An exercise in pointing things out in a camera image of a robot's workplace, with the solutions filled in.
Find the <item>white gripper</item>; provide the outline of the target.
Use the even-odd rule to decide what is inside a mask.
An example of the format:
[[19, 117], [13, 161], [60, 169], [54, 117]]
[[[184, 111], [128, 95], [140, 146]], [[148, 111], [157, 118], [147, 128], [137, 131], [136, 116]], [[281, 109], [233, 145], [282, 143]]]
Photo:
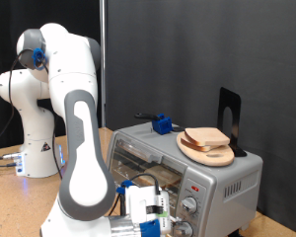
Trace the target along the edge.
[[130, 186], [125, 190], [126, 213], [139, 225], [141, 236], [166, 236], [172, 226], [182, 221], [180, 217], [170, 217], [169, 194], [159, 192], [157, 195], [154, 186]]

